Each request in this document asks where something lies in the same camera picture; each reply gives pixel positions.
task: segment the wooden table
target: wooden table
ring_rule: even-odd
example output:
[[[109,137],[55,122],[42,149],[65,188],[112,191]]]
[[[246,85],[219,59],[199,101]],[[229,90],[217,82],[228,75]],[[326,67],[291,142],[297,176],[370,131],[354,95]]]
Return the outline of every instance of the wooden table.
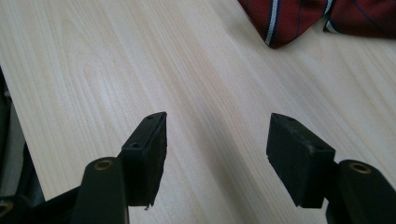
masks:
[[[396,42],[322,33],[267,48],[236,0],[0,4],[0,64],[47,199],[168,113],[155,206],[134,223],[323,223],[266,155],[272,112],[396,186]]]

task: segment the light wood surface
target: light wood surface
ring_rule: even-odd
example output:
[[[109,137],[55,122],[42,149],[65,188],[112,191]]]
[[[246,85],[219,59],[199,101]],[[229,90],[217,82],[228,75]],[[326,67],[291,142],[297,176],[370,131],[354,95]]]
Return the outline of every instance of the light wood surface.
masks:
[[[272,112],[396,186],[396,42],[322,33],[268,49],[236,0],[0,4],[0,64],[47,199],[168,113],[154,207],[134,223],[323,223],[269,164]]]

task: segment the white stripe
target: white stripe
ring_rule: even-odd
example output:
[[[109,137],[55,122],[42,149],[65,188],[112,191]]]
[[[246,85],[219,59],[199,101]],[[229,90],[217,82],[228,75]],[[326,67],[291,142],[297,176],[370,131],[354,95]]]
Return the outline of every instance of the white stripe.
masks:
[[[273,8],[272,8],[272,13],[271,13],[270,26],[268,27],[267,37],[265,38],[265,43],[267,45],[270,44],[270,40],[271,40],[272,34],[274,32],[274,28],[275,28],[277,1],[278,0],[273,0]]]
[[[327,1],[327,6],[326,6],[326,10],[324,11],[324,14],[327,14],[329,12],[331,6],[332,6],[332,0]]]
[[[334,30],[334,27],[332,27],[332,24],[331,24],[329,21],[327,21],[327,23],[326,23],[326,28],[327,28],[330,32],[332,32],[332,33],[337,33],[337,34],[338,34],[338,32],[337,32],[336,30]]]

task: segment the red striped tie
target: red striped tie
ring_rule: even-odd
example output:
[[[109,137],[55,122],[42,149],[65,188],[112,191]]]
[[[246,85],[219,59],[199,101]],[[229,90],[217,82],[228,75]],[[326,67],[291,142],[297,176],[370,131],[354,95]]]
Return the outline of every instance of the red striped tie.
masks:
[[[329,11],[326,31],[396,38],[396,0],[238,1],[273,49],[297,38]]]

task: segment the dark red fabric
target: dark red fabric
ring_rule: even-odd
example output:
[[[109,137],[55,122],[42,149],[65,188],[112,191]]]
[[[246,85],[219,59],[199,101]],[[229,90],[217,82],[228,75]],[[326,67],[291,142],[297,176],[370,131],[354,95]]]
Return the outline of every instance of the dark red fabric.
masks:
[[[270,48],[282,47],[331,9],[331,32],[396,38],[396,0],[238,0]]]
[[[396,0],[335,0],[330,23],[338,33],[396,38]]]

